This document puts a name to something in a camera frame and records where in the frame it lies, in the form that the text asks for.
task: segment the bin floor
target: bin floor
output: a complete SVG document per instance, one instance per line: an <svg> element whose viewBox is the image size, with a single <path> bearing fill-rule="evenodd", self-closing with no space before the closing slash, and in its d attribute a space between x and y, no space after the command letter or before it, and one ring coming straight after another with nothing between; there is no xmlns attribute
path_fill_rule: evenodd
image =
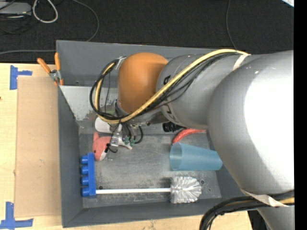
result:
<svg viewBox="0 0 307 230"><path fill-rule="evenodd" d="M169 152L175 134L147 135L155 127L145 127L144 138L132 150L119 147L117 153L109 152L103 161L95 162L96 188L168 188L171 178L177 175L192 176L201 186L200 199L220 198L215 171L171 171ZM208 148L205 134L194 134L181 140L183 143ZM91 152L93 136L80 134L80 152ZM97 195L95 199L84 198L84 207L136 204L168 201L169 193L131 193Z"/></svg>

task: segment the black carpet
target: black carpet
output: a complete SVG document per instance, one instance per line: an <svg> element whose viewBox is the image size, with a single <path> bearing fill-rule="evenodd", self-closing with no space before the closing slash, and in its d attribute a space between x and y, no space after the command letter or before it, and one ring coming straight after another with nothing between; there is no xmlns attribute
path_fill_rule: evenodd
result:
<svg viewBox="0 0 307 230"><path fill-rule="evenodd" d="M33 4L34 0L16 0ZM59 18L40 23L0 17L0 62L54 63L54 52L1 54L11 50L56 50L57 40L86 41L95 33L95 15L72 0L52 0ZM294 8L281 0L77 0L92 8L99 30L91 42L234 48L266 54L294 47ZM228 29L226 12L228 9ZM41 0L36 13L54 18Z"/></svg>

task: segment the cardboard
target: cardboard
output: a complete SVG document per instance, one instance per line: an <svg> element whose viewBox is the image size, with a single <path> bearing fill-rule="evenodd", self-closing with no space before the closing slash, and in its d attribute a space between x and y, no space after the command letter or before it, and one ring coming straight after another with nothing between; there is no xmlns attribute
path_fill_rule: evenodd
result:
<svg viewBox="0 0 307 230"><path fill-rule="evenodd" d="M15 216L60 215L57 87L18 77Z"/></svg>

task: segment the orange handle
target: orange handle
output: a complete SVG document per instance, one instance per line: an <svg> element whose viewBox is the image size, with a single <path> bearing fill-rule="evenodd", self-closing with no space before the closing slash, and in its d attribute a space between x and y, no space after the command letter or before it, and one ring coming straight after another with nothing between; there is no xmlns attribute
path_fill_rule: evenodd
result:
<svg viewBox="0 0 307 230"><path fill-rule="evenodd" d="M54 62L56 64L56 69L59 71L61 70L61 64L59 62L59 54L58 53L55 53L54 54Z"/></svg>
<svg viewBox="0 0 307 230"><path fill-rule="evenodd" d="M50 67L46 64L46 62L42 58L37 58L37 62L42 66L46 73L50 73Z"/></svg>

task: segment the blue plastic cup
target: blue plastic cup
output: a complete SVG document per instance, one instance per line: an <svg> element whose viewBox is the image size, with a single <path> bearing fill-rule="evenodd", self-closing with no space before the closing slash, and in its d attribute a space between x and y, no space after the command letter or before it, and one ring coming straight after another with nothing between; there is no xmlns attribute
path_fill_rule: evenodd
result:
<svg viewBox="0 0 307 230"><path fill-rule="evenodd" d="M223 163L216 151L182 144L173 144L169 153L173 171L216 171Z"/></svg>

